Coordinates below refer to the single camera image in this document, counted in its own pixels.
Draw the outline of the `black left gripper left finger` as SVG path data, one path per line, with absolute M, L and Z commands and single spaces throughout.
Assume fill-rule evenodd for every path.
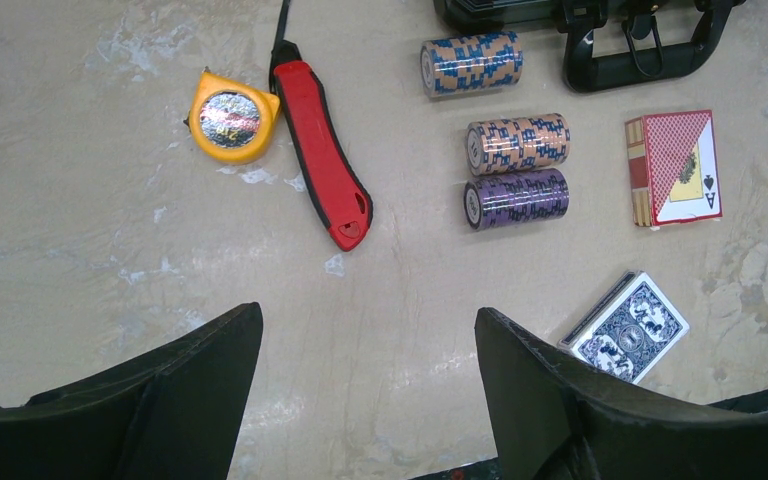
M 239 305 L 165 345 L 0 406 L 0 479 L 223 479 L 263 334 Z

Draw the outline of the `purple poker chip stack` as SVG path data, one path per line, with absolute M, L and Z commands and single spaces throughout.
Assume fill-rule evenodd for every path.
M 466 220 L 475 231 L 563 217 L 569 186 L 557 169 L 476 177 L 465 184 Z

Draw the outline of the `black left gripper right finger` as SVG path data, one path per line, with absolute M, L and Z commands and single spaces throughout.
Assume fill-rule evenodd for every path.
M 768 389 L 709 405 L 662 395 L 493 308 L 475 337 L 506 479 L 768 479 Z

